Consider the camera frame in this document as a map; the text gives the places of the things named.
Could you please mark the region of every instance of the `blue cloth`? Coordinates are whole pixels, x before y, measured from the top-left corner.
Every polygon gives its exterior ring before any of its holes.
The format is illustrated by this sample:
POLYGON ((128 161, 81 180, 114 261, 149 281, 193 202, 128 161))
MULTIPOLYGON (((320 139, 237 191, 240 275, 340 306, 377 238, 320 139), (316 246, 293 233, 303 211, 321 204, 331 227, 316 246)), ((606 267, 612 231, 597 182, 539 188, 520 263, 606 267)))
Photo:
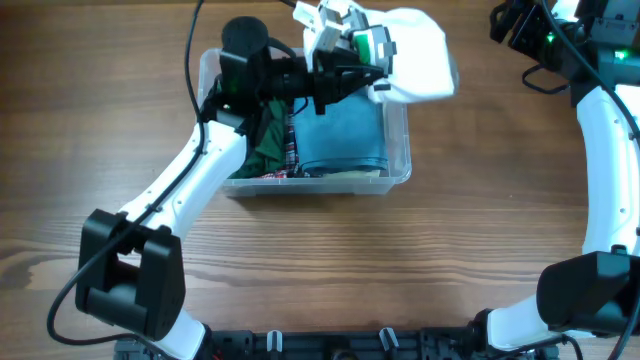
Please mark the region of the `blue cloth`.
MULTIPOLYGON (((304 99, 296 100, 299 109, 304 99)), ((297 115, 296 142, 302 171, 319 176, 344 171, 387 170, 382 105, 361 90, 316 115, 313 99, 297 115)))

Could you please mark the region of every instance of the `wood grain surface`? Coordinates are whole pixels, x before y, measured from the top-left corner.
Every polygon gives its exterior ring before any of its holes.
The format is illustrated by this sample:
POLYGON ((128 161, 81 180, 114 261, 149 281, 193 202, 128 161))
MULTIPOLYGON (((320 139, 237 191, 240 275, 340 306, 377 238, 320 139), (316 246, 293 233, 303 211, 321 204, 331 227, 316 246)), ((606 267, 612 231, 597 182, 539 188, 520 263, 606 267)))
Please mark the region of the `wood grain surface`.
MULTIPOLYGON (((546 266, 580 254, 587 184, 575 110, 567 96, 522 86, 532 61, 488 37, 497 3, 364 3, 436 19, 458 61, 459 95, 410 106, 413 175, 387 196, 217 195, 184 242, 186 307, 198 319, 255 331, 461 326, 533 294, 546 266)), ((182 61, 192 11, 0 7, 0 358, 110 359, 112 344, 54 343, 45 317, 75 270, 86 217, 138 195, 191 132, 182 61)), ((207 4, 194 82, 199 55, 240 15, 301 45, 282 5, 207 4)), ((83 338, 115 331, 71 301, 57 326, 83 338)), ((586 359, 612 347, 584 342, 586 359)), ((624 358, 639 356, 632 340, 624 358)))

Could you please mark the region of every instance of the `fabric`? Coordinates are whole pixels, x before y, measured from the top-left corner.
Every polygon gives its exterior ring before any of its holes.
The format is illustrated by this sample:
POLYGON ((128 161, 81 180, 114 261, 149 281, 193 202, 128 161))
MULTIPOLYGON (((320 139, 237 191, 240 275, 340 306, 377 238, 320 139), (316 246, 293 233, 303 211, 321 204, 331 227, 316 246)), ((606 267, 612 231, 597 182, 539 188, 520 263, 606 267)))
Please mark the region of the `fabric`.
POLYGON ((230 179, 250 179, 280 170, 285 165, 285 129, 289 117, 288 107, 283 101, 274 100, 269 103, 272 119, 264 130, 262 141, 240 170, 230 179))
POLYGON ((272 172, 263 176, 261 179, 290 179, 311 177, 311 175, 300 171, 300 159, 298 157, 298 149, 296 145, 296 133, 294 129, 294 120, 291 116, 287 117, 287 133, 284 137, 285 141, 285 165, 276 172, 272 172))
MULTIPOLYGON (((294 119, 302 171, 322 176, 346 171, 387 170, 382 105, 374 104, 362 89, 315 113, 313 99, 294 119)), ((304 100, 296 101, 296 108, 304 100)))

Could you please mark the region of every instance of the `plastic storage box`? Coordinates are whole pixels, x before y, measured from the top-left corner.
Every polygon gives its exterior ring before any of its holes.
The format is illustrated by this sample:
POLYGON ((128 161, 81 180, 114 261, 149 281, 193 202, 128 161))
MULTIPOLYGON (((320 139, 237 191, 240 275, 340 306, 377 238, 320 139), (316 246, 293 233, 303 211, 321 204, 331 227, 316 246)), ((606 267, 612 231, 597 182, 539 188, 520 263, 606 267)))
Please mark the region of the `plastic storage box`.
MULTIPOLYGON (((220 73, 220 49, 207 50, 200 59, 198 102, 201 104, 216 75, 220 73)), ((286 56, 277 50, 273 56, 286 56)), ((407 106, 384 105, 384 126, 389 170, 377 178, 300 178, 300 179, 241 179, 227 180, 220 189, 229 196, 256 196, 263 194, 356 194, 384 195, 411 176, 411 150, 407 106)))

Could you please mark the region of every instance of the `white plastic casing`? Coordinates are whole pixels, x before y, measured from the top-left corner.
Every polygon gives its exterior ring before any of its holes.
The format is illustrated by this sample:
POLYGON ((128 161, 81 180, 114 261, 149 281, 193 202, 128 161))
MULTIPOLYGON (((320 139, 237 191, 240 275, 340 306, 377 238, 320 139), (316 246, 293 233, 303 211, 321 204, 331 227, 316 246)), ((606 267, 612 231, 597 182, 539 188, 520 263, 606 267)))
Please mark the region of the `white plastic casing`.
MULTIPOLYGON (((567 331, 566 334, 574 339, 593 337, 591 333, 583 331, 567 331)), ((489 345, 498 350, 511 351, 556 336, 558 333, 549 331, 547 324, 540 318, 536 295, 489 313, 487 340, 489 345)))
MULTIPOLYGON (((222 183, 244 163, 247 142, 227 125, 215 121, 205 123, 205 150, 194 168, 180 185, 166 198, 160 211, 147 218, 142 225, 150 229, 160 226, 171 228, 171 233, 181 240, 187 236, 191 225, 200 216, 211 197, 222 183)), ((142 214, 182 172, 191 160, 200 141, 198 125, 184 149, 167 169, 140 196, 126 204, 120 211, 127 213, 127 220, 134 221, 142 214)))
MULTIPOLYGON (((619 85, 616 93, 637 115, 640 88, 619 85)), ((596 88, 578 104, 578 121, 587 152, 589 223, 582 253, 611 251, 624 245, 638 255, 640 212, 638 146, 611 97, 596 88)))
POLYGON ((173 358, 190 360, 198 353, 205 332, 204 325, 182 309, 167 336, 153 344, 173 358))

